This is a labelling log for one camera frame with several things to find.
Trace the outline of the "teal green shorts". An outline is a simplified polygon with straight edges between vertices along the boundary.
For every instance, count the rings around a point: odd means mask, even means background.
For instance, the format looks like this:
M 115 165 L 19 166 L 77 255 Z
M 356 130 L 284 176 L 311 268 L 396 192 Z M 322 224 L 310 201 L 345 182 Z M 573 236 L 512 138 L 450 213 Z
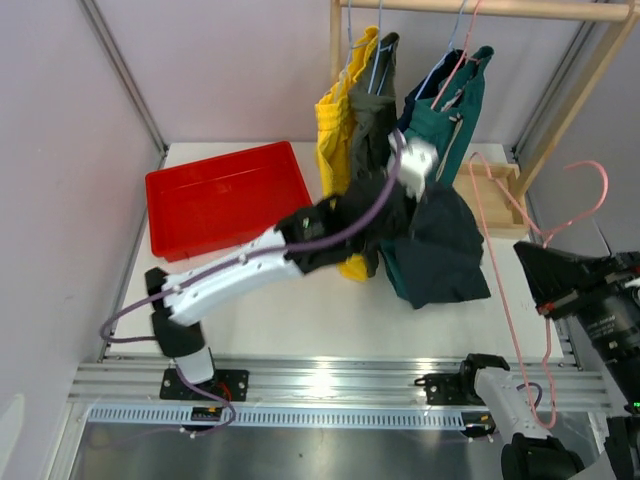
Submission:
M 485 70 L 493 57 L 479 68 L 468 65 L 472 80 L 466 87 L 461 101 L 446 112 L 433 112 L 431 103 L 435 98 L 417 100 L 409 127 L 402 132 L 406 138 L 418 137 L 433 145 L 438 153 L 438 161 L 431 170 L 427 188 L 440 184 L 453 187 L 461 163 L 471 143 L 477 126 L 485 93 Z

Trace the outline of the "pink hanger of teal shorts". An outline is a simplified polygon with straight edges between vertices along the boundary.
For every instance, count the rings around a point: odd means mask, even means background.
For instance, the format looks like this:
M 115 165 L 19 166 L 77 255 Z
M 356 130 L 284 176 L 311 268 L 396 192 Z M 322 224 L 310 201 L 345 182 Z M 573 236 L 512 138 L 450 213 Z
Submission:
M 459 58 L 444 83 L 439 87 L 431 103 L 430 110 L 433 112 L 446 112 L 455 107 L 461 101 L 466 87 L 472 80 L 471 72 L 466 71 L 465 68 L 468 65 L 475 65 L 479 68 L 485 61 L 495 55 L 495 49 L 488 45 L 482 46 L 473 55 L 469 54 L 471 36 L 481 5 L 482 1 L 476 2 Z

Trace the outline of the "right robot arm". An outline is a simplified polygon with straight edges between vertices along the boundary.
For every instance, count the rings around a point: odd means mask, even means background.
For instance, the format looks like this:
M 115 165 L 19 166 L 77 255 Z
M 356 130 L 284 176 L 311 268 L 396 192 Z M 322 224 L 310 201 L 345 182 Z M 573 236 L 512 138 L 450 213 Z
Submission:
M 528 380 L 515 382 L 506 361 L 469 356 L 458 395 L 488 408 L 504 444 L 505 479 L 636 479 L 639 476 L 639 254 L 591 257 L 528 241 L 514 246 L 532 299 L 547 323 L 574 318 L 623 395 L 625 413 L 606 420 L 597 460 L 586 465 L 543 422 Z

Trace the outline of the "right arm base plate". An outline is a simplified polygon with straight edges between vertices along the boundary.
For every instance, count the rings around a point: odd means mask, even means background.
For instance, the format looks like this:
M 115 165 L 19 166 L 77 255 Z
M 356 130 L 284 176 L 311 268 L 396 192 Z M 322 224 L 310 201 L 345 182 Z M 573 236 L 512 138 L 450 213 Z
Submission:
M 424 390 L 431 406 L 480 406 L 483 401 L 475 393 L 468 376 L 461 373 L 431 373 L 414 380 Z

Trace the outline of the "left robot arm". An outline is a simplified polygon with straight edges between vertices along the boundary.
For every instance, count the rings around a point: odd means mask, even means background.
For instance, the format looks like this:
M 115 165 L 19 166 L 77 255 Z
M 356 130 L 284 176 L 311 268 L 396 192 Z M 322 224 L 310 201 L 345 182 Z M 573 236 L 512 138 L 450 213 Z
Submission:
M 406 188 L 351 187 L 303 207 L 236 252 L 182 274 L 144 275 L 153 336 L 177 384 L 197 400 L 229 401 L 201 326 L 223 302 L 271 283 L 346 262 L 405 233 L 416 206 Z

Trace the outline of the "dark grey shorts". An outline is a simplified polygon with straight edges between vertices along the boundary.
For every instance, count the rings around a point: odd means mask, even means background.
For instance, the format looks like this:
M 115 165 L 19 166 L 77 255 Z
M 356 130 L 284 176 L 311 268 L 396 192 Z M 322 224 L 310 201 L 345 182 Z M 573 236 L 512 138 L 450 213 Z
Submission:
M 367 250 L 338 267 L 343 277 L 364 282 L 383 262 L 396 295 L 415 310 L 491 296 L 481 268 L 484 237 L 454 188 L 434 184 L 415 200 L 395 182 L 365 232 Z

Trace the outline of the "navy blue shorts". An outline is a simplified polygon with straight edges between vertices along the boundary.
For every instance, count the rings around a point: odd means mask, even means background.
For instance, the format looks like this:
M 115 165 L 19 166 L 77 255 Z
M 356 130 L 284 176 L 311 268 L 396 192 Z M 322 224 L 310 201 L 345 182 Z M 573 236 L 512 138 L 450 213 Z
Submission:
M 402 114 L 397 120 L 397 128 L 400 131 L 404 132 L 409 127 L 417 100 L 434 98 L 437 95 L 441 83 L 453 71 L 462 53 L 461 49 L 450 50 L 438 61 L 427 76 L 407 94 Z

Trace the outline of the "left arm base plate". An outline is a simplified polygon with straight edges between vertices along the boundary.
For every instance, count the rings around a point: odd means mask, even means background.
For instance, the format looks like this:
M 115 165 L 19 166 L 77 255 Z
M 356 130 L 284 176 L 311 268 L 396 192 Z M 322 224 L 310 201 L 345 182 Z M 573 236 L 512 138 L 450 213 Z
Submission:
M 238 369 L 217 369 L 213 380 L 197 384 L 196 387 L 227 401 L 244 402 L 249 387 L 249 372 Z M 159 397 L 162 400 L 209 400 L 208 396 L 187 387 L 180 380 L 175 368 L 164 371 Z

